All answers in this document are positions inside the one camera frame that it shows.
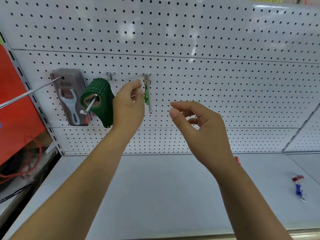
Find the blue keychain bottle opener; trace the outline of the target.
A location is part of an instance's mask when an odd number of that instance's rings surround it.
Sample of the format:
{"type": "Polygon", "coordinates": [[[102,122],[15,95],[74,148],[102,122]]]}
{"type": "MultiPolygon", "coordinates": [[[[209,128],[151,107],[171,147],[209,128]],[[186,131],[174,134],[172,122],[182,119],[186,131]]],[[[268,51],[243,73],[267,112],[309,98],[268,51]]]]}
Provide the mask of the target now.
{"type": "Polygon", "coordinates": [[[302,202],[306,202],[306,200],[304,198],[304,193],[303,193],[303,190],[302,190],[302,185],[300,185],[299,183],[295,184],[295,194],[298,196],[298,198],[302,202]]]}

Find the short metal peg hook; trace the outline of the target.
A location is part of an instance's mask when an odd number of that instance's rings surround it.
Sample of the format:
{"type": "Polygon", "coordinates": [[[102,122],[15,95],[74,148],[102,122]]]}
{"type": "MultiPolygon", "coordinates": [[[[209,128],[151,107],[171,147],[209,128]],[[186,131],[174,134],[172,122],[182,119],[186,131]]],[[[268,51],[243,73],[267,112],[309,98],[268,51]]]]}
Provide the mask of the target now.
{"type": "Polygon", "coordinates": [[[100,97],[97,94],[93,94],[92,97],[86,98],[85,102],[87,103],[87,107],[85,110],[80,110],[80,114],[84,114],[84,115],[89,114],[94,103],[99,100],[100,100],[100,97]]]}

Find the stack of green bottle openers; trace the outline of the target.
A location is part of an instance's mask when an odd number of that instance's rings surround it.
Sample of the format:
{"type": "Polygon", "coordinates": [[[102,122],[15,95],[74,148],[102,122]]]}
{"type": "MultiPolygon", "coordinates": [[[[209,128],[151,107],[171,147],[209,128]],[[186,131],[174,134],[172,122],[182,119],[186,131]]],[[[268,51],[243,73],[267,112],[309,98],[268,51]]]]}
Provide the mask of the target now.
{"type": "Polygon", "coordinates": [[[96,78],[88,85],[80,97],[81,105],[87,109],[95,95],[97,95],[97,99],[89,111],[100,119],[105,128],[110,128],[113,125],[113,99],[115,96],[106,79],[96,78]]]}

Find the person's left hand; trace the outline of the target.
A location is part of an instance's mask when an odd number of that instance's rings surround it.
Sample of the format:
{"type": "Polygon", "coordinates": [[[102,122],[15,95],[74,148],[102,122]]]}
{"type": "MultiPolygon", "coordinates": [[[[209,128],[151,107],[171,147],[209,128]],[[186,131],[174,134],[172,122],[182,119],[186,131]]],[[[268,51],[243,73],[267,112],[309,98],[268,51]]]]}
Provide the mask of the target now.
{"type": "Polygon", "coordinates": [[[134,114],[135,91],[142,90],[141,80],[133,80],[119,90],[113,99],[113,126],[112,131],[127,144],[141,126],[134,114]]]}

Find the long metal peg hook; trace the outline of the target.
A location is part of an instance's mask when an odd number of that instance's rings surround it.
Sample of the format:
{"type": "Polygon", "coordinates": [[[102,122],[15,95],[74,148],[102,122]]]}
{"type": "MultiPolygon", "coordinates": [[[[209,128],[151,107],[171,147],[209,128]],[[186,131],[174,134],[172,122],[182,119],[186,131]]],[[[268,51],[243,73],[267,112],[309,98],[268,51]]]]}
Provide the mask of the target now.
{"type": "Polygon", "coordinates": [[[56,81],[58,81],[58,80],[61,80],[61,79],[64,80],[65,77],[64,77],[64,76],[59,76],[59,77],[51,80],[51,81],[50,81],[49,83],[47,83],[47,84],[44,84],[44,85],[42,85],[42,86],[40,86],[40,87],[38,87],[38,88],[32,89],[32,90],[30,90],[30,91],[28,91],[28,92],[25,92],[24,94],[21,94],[21,95],[15,97],[15,98],[13,98],[13,99],[5,102],[5,103],[2,103],[2,104],[0,104],[0,109],[4,108],[4,107],[6,107],[6,106],[8,106],[8,105],[10,105],[10,104],[13,104],[14,102],[16,102],[16,101],[18,101],[18,100],[20,100],[20,99],[22,99],[22,98],[24,98],[24,97],[26,97],[26,96],[29,96],[30,94],[32,94],[32,93],[34,93],[34,92],[36,92],[36,91],[38,91],[38,90],[40,90],[40,89],[42,89],[42,88],[50,85],[50,84],[52,84],[52,83],[54,83],[54,82],[56,82],[56,81]]]}

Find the angled white pegboard panel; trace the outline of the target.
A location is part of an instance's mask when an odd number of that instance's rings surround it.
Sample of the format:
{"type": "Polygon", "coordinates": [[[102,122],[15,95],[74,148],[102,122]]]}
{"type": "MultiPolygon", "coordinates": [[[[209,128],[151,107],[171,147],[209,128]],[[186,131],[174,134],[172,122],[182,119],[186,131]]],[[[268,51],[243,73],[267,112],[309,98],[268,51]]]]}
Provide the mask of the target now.
{"type": "Polygon", "coordinates": [[[283,152],[320,152],[320,104],[286,145],[283,152]]]}

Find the person's left forearm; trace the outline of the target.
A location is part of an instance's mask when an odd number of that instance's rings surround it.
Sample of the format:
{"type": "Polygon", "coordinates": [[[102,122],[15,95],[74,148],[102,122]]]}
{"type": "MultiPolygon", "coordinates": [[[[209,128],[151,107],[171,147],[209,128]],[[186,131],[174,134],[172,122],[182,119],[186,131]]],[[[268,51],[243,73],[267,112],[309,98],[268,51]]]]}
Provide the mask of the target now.
{"type": "Polygon", "coordinates": [[[113,127],[9,240],[85,240],[137,130],[113,127]]]}

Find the person's right hand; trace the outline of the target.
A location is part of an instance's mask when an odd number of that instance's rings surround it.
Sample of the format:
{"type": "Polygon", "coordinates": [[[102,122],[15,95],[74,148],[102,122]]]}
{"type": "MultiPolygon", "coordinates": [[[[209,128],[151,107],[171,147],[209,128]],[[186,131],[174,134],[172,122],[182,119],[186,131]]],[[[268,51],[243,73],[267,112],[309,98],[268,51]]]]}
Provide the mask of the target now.
{"type": "Polygon", "coordinates": [[[236,165],[224,121],[220,114],[210,110],[196,101],[170,102],[172,109],[190,110],[198,117],[201,124],[178,128],[195,158],[211,171],[224,170],[236,165]]]}

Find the red paper bag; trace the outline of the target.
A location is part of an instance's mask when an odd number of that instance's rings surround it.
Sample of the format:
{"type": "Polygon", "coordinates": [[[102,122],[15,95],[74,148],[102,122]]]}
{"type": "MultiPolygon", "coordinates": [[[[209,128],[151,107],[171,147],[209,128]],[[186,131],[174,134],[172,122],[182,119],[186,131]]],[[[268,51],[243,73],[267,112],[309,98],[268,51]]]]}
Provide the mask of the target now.
{"type": "MultiPolygon", "coordinates": [[[[0,44],[0,105],[25,92],[6,49],[0,44]]],[[[29,97],[0,109],[0,166],[45,130],[29,97]]]]}

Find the pink and white packet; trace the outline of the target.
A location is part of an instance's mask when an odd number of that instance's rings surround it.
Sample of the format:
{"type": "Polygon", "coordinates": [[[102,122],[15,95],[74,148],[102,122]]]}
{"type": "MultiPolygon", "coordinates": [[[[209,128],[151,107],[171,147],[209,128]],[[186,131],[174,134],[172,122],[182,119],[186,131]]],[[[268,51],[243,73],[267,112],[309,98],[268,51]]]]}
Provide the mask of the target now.
{"type": "Polygon", "coordinates": [[[284,0],[283,3],[320,7],[320,0],[284,0]]]}

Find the slotted white shelf upright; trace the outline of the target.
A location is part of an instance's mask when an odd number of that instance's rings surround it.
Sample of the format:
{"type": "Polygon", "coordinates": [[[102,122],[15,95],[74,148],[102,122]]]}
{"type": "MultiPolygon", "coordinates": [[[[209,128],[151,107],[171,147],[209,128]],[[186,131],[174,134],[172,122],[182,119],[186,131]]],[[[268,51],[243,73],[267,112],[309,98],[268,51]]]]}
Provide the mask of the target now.
{"type": "MultiPolygon", "coordinates": [[[[5,48],[6,52],[8,53],[10,60],[12,62],[12,64],[14,65],[14,68],[16,69],[16,72],[18,73],[23,85],[25,86],[26,92],[30,91],[31,85],[28,82],[13,50],[10,48],[9,42],[6,39],[5,35],[3,32],[0,31],[0,44],[5,48]]],[[[30,94],[29,96],[27,96],[31,99],[36,111],[38,112],[38,115],[43,123],[43,125],[45,126],[46,130],[44,132],[42,132],[41,134],[39,134],[37,137],[35,137],[40,144],[46,148],[47,147],[47,151],[49,152],[50,150],[52,150],[53,148],[55,148],[55,137],[52,137],[53,133],[53,129],[51,128],[48,120],[46,119],[44,110],[42,109],[42,107],[40,106],[39,100],[36,97],[36,95],[34,93],[30,94]]],[[[26,144],[25,146],[27,146],[28,149],[33,149],[36,148],[37,145],[35,144],[35,142],[30,141],[28,144],[26,144]]]]}

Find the stack of packaged bottle openers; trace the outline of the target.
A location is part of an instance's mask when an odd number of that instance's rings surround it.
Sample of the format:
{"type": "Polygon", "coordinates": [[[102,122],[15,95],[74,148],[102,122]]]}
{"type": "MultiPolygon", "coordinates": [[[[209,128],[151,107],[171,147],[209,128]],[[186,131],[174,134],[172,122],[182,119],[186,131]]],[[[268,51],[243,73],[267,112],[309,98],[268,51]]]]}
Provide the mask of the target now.
{"type": "Polygon", "coordinates": [[[70,126],[89,126],[92,115],[82,114],[85,110],[80,99],[86,90],[81,70],[76,68],[58,68],[50,73],[50,79],[58,95],[62,109],[70,126]]]}

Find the person's right forearm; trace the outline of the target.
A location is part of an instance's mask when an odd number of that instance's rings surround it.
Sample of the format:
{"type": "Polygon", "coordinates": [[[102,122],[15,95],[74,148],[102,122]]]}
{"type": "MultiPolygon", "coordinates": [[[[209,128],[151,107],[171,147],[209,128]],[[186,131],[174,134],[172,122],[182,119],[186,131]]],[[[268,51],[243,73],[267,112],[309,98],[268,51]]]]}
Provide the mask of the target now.
{"type": "Polygon", "coordinates": [[[237,240],[293,240],[234,157],[209,160],[237,240]]]}

